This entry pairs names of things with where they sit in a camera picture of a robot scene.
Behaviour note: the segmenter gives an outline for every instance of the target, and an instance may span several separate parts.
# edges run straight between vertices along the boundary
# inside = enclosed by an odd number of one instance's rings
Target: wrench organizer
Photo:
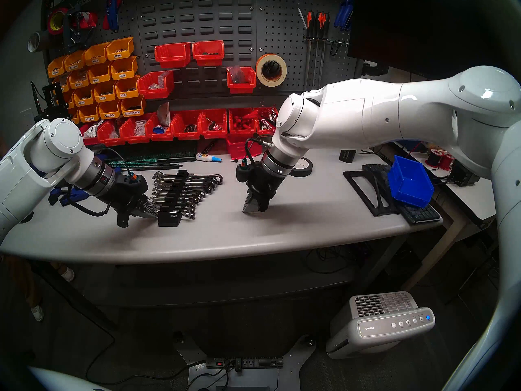
[[[194,175],[181,169],[176,175],[160,171],[152,177],[150,201],[157,208],[159,227],[177,227],[181,219],[195,219],[195,207],[222,185],[222,175]]]

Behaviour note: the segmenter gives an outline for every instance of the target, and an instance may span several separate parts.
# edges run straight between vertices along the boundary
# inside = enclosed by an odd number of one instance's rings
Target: black electrical tape
[[[311,174],[313,163],[307,158],[301,158],[290,172],[291,176],[302,178]]]

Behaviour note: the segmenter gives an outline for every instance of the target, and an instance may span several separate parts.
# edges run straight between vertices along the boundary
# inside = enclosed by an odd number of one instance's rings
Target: masking tape
[[[279,64],[281,72],[275,78],[267,79],[262,74],[262,67],[267,62],[276,62]],[[282,57],[277,56],[276,54],[265,54],[264,56],[261,56],[259,60],[257,60],[255,71],[257,72],[257,78],[259,79],[262,85],[265,85],[267,87],[277,87],[281,85],[282,82],[286,79],[288,68],[286,67],[286,63],[282,59]]]

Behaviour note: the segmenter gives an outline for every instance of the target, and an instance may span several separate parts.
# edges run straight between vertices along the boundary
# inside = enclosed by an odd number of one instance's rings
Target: person's leg
[[[41,321],[43,319],[43,310],[40,306],[42,293],[36,281],[34,281],[29,262],[24,258],[14,257],[12,255],[3,255],[2,259],[7,266],[7,270],[9,270],[12,280],[20,289],[27,304],[31,308],[34,318],[37,321]]]

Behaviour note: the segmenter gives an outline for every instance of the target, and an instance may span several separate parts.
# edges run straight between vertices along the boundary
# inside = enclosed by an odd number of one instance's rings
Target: gray table surface
[[[11,230],[0,252],[64,262],[181,262],[349,244],[441,224],[413,227],[401,215],[373,217],[342,172],[383,161],[361,153],[346,164],[339,161],[339,153],[310,150],[306,157],[314,164],[312,174],[286,178],[269,209],[255,214],[242,213],[247,187],[236,181],[237,164],[228,155],[222,156],[222,163],[186,163],[184,168],[195,174],[222,174],[224,184],[197,206],[195,220],[183,219],[176,228],[158,227],[156,220],[139,217],[131,217],[129,227],[119,228],[112,209],[103,217],[92,217],[71,206],[50,206],[44,199],[31,221]],[[150,195],[153,171],[142,175],[149,182]],[[367,181],[359,185],[364,191],[370,187]],[[371,199],[370,191],[366,192]],[[105,209],[95,198],[81,204],[95,211]]]

